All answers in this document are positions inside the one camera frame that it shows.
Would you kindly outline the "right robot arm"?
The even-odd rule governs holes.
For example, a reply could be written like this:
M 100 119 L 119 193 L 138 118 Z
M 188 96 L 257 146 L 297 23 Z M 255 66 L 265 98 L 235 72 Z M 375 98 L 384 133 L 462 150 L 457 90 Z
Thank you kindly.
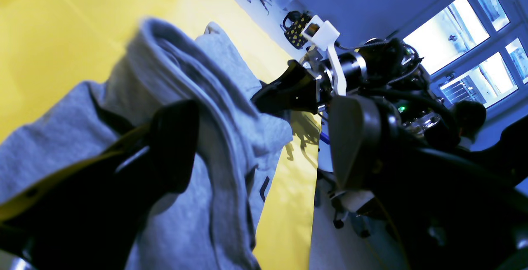
M 332 60 L 311 47 L 301 60 L 289 60 L 287 70 L 264 84 L 251 101 L 262 113 L 286 110 L 320 114 L 330 108 L 345 85 L 346 95 L 380 101 L 408 131 L 424 136 L 441 149 L 470 149 L 486 121 L 486 108 L 462 100 L 448 109 L 430 89 L 417 50 L 399 39 L 373 39 Z

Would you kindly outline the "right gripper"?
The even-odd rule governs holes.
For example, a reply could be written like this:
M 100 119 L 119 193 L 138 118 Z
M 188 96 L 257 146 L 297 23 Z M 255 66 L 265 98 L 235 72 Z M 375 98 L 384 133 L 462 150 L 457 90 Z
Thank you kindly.
M 251 102 L 268 114 L 292 110 L 315 115 L 326 110 L 334 97 L 358 88 L 367 72 L 363 56 L 353 49 L 338 54 L 339 48 L 337 43 L 326 47 L 313 43 L 300 63 L 289 60 L 285 72 L 264 84 Z

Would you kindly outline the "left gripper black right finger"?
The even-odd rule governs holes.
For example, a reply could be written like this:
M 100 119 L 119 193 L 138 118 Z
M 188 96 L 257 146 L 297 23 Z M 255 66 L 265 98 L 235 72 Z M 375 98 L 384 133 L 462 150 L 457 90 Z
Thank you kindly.
M 526 270 L 526 195 L 429 147 L 374 99 L 334 97 L 328 125 L 337 186 L 374 195 L 410 269 Z

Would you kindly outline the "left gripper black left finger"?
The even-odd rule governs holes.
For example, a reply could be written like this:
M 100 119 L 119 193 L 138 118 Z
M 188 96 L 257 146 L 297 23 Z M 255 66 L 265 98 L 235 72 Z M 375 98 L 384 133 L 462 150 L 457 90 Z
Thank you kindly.
M 122 270 L 151 208 L 190 184 L 199 105 L 161 108 L 107 150 L 1 205 L 2 270 Z

